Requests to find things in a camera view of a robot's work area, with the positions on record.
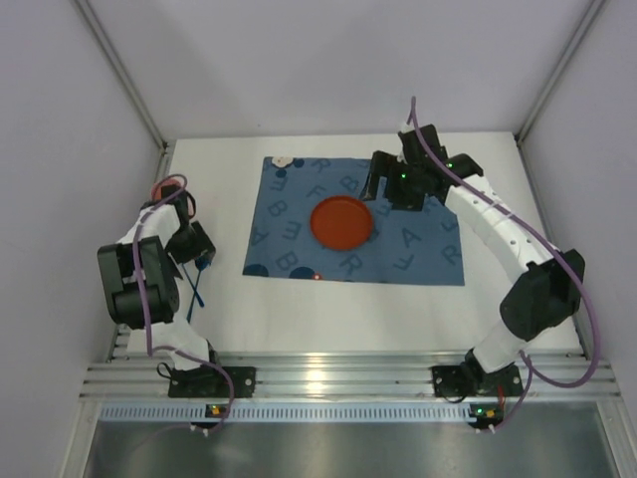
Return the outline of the blue plastic spoon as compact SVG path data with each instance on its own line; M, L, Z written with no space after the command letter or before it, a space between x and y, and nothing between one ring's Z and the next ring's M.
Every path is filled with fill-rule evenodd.
M188 306L188 311L186 314L186 321L188 323L191 323L192 321L195 307L198 307L200 309L203 309L205 307L205 301L203 300L203 297L199 293L199 285L200 285L203 272L206 271L210 267L210 265L211 265L211 261L209 259L205 257L197 258L194 261L194 269L197 272L195 277L193 277L188 272L188 269L185 266L182 267L186 280L188 281L188 284L192 290L192 296L191 296L190 303Z

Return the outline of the blue plastic fork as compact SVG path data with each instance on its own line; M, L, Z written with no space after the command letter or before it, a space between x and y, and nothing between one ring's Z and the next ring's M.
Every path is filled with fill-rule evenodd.
M205 306L205 302L199 292L199 285L203 274L202 270L199 269L197 266L187 265L182 265L181 268L187 282L192 289L192 301L196 303L200 308L203 308Z

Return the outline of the blue letter-print placemat cloth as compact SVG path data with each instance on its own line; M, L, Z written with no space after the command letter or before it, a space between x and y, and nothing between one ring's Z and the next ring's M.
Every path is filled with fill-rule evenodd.
M359 158L265 157L244 275L464 286L456 216L435 198L419 211L360 200L367 171Z

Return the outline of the red round plate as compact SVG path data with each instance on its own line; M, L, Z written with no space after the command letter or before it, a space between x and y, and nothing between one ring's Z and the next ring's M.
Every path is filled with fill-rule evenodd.
M325 248L349 251L362 246L374 227L368 207L359 199L336 195L317 204L310 216L310 229Z

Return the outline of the pink plastic cup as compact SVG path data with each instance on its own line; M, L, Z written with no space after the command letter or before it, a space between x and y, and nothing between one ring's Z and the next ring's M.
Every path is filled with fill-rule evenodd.
M150 191L150 199L153 202L158 202L170 194L175 193L183 187L183 183L175 178L166 178L162 181L155 183Z

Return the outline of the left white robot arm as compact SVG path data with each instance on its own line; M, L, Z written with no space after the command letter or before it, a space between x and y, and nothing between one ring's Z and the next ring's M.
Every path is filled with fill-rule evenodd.
M192 194L176 182L157 186L126 234L97 253L110 318L131 329L144 352L168 354L183 372L217 361L190 324L203 300L188 270L203 272L216 255L195 212Z

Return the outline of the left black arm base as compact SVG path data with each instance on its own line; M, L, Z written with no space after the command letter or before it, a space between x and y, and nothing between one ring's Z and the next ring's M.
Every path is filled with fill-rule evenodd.
M227 376L208 366L192 370L170 369L170 398L229 398L230 383L235 398L251 398L256 387L257 370L252 366L224 366Z

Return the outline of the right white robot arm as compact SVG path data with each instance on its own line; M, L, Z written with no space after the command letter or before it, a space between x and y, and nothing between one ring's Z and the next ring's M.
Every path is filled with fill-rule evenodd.
M360 193L378 195L395 210L415 212L437 199L468 225L499 261L512 286L499 305L500 320L465 356L469 379L480 384L511 365L519 352L580 307L577 286L585 269L574 249L561 252L534 237L503 203L468 154L448 156L434 125L399 133L399 154L373 153Z

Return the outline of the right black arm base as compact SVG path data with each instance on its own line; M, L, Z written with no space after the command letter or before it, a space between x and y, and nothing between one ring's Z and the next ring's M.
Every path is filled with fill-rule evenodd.
M509 365L493 373L470 371L460 365L435 365L431 368L434 394L446 399L468 397L520 396L523 384L519 369Z

